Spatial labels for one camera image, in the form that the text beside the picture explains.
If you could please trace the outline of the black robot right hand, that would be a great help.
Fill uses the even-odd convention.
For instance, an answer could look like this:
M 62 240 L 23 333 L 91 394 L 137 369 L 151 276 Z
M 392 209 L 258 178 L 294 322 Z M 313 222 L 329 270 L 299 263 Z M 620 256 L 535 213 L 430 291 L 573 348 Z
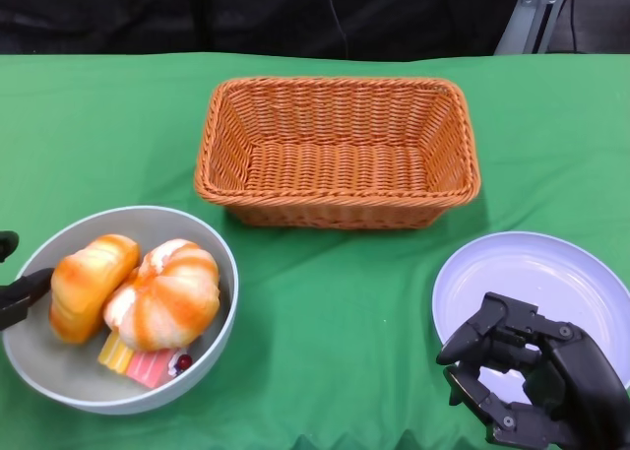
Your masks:
M 519 449 L 626 449 L 629 396 L 595 340 L 570 322 L 539 314 L 533 304 L 493 292 L 436 357 L 451 388 L 491 444 Z M 528 402 L 507 403 L 480 372 L 519 372 Z

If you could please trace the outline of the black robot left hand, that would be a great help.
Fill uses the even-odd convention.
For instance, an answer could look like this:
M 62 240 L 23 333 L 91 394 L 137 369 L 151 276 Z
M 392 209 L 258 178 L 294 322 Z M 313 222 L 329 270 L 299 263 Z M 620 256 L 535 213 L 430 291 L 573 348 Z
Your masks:
M 2 331 L 24 321 L 29 309 L 50 291 L 53 268 L 44 268 L 1 287 L 0 328 Z

